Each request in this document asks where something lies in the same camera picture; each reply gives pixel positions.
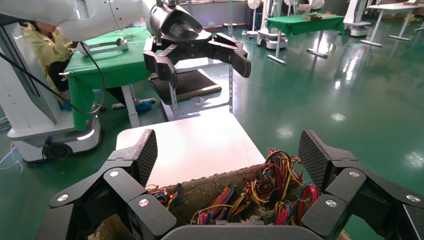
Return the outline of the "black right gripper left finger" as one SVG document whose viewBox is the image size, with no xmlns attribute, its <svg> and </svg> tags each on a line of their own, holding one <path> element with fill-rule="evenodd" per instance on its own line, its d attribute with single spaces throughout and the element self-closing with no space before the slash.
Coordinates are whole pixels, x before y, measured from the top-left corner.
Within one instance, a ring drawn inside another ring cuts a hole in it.
<svg viewBox="0 0 424 240">
<path fill-rule="evenodd" d="M 78 239 L 118 215 L 135 239 L 160 240 L 177 219 L 146 189 L 157 157 L 156 133 L 147 129 L 135 145 L 113 151 L 97 172 L 52 196 L 49 207 L 55 214 L 68 209 Z"/>
</svg>

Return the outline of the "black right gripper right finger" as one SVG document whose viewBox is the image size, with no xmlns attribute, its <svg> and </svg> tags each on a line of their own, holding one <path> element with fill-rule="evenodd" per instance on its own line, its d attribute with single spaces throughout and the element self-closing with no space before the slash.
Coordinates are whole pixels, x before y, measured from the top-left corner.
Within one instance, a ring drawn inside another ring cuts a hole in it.
<svg viewBox="0 0 424 240">
<path fill-rule="evenodd" d="M 302 225 L 323 240 L 335 240 L 351 216 L 363 219 L 386 240 L 424 237 L 424 198 L 368 170 L 350 151 L 323 143 L 306 129 L 298 155 L 320 192 Z"/>
</svg>

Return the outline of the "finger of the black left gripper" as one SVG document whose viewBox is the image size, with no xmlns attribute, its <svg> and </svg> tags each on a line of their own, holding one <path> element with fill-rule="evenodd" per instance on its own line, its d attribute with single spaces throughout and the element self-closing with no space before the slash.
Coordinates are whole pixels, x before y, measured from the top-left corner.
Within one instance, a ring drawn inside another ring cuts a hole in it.
<svg viewBox="0 0 424 240">
<path fill-rule="evenodd" d="M 164 43 L 158 42 L 156 37 L 148 37 L 143 48 L 144 63 L 147 70 L 162 79 L 168 81 L 173 89 L 178 83 L 175 64 L 178 62 L 179 52 L 177 48 L 180 41 L 164 39 Z"/>
<path fill-rule="evenodd" d="M 231 65 L 243 78 L 249 78 L 252 63 L 248 60 L 248 53 L 243 47 L 242 42 L 218 32 L 206 43 L 205 55 L 210 59 Z"/>
</svg>

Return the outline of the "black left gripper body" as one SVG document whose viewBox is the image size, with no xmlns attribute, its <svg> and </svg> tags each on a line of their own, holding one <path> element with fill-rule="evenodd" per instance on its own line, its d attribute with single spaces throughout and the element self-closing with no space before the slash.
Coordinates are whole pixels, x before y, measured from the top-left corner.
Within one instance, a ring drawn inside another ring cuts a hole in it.
<svg viewBox="0 0 424 240">
<path fill-rule="evenodd" d="M 161 57 L 181 61 L 216 58 L 213 35 L 186 10 L 177 4 L 157 3 L 150 13 L 150 29 L 154 42 L 149 45 L 149 59 Z"/>
</svg>

